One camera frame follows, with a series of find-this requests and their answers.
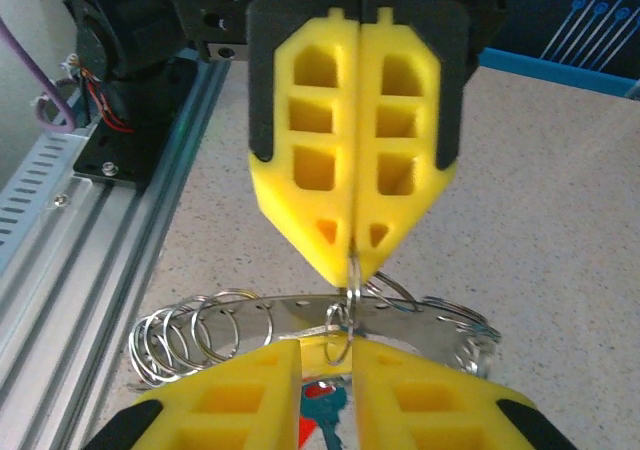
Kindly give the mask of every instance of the granite countertop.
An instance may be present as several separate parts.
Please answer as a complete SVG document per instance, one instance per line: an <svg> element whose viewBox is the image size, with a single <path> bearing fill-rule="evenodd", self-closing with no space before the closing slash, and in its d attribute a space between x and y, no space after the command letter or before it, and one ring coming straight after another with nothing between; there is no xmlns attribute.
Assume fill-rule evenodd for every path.
<svg viewBox="0 0 640 450"><path fill-rule="evenodd" d="M140 314L228 287L328 285L257 209L247 170L247 66L235 63ZM638 448L640 105L480 69L458 176L385 271L502 332L492 380L530 396L582 450ZM137 381L126 352L103 419Z"/></svg>

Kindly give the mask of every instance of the key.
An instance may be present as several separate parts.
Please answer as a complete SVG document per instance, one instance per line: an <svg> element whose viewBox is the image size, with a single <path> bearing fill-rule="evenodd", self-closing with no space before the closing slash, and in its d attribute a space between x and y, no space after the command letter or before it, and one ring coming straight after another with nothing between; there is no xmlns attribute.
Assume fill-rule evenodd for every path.
<svg viewBox="0 0 640 450"><path fill-rule="evenodd" d="M322 387L317 382L302 387L300 414L318 424L327 450L342 450L336 427L340 423L339 412L346 405L347 392L343 387Z"/></svg>

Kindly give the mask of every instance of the purple cable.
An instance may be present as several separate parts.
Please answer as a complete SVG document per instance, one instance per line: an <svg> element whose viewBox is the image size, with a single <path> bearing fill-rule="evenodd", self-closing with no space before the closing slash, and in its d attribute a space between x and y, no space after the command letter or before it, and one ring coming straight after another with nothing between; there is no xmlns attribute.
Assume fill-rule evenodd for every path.
<svg viewBox="0 0 640 450"><path fill-rule="evenodd" d="M33 61L26 50L22 48L22 45L20 45L20 43L15 39L2 18L0 18L0 36L9 48L13 50L13 53L17 55L24 66L27 67L27 70L29 70L31 75L33 75L33 77L42 85L45 93L49 96L51 101L55 103L60 114L64 117L64 123L62 125L46 124L46 122L42 122L46 124L43 125L43 127L45 127L46 130L52 130L58 133L73 132L76 128L76 119L73 114L73 110L71 110L71 107L69 107L62 95L60 95L56 86L51 83L40 67L38 67L36 62Z"/></svg>

